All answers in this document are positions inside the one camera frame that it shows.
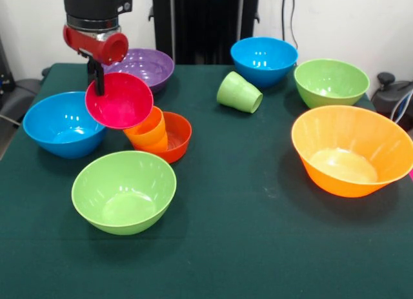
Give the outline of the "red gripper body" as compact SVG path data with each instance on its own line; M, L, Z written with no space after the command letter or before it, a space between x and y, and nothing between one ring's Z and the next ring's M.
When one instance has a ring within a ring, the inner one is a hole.
M100 41L65 25L63 37L70 48L105 65L122 61L128 52L128 39L120 32Z

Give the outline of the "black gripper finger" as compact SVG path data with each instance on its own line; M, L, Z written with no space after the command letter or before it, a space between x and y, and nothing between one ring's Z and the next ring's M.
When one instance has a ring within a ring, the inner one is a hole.
M103 96L105 93L104 72L100 63L94 63L94 79L96 84L96 94Z
M95 61L92 58L89 58L86 64L86 67L87 67L87 74L88 74L88 82L91 83L96 77Z

